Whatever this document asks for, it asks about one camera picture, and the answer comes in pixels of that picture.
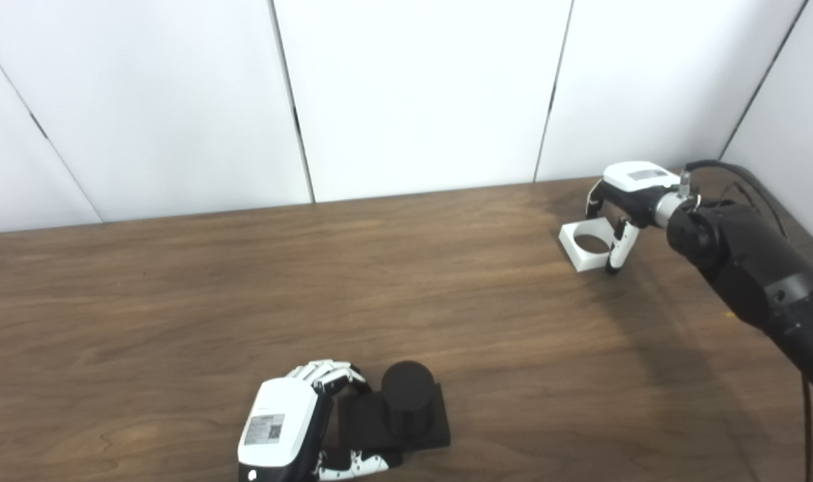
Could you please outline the white and black right hand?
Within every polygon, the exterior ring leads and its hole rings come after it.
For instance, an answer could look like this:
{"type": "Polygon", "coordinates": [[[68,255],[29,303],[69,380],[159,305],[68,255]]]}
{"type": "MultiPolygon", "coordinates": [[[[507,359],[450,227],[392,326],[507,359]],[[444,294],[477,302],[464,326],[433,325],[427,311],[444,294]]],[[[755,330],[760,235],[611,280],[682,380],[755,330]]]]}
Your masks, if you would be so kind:
{"type": "Polygon", "coordinates": [[[587,195],[586,219],[596,219],[606,202],[623,212],[605,263],[608,274],[620,272],[642,230],[667,227],[675,210],[688,200],[681,188],[679,175],[651,162],[627,161],[605,168],[587,195]]]}

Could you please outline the white and black left hand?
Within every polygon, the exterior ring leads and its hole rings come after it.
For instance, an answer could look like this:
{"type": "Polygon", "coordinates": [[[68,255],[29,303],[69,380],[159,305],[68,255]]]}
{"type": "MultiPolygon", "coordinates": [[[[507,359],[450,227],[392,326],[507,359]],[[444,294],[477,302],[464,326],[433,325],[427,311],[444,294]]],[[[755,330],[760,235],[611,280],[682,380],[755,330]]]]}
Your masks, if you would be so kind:
{"type": "Polygon", "coordinates": [[[348,361],[319,359],[263,382],[238,442],[238,481],[346,481],[397,469],[397,451],[324,449],[334,398],[372,391],[348,361]]]}

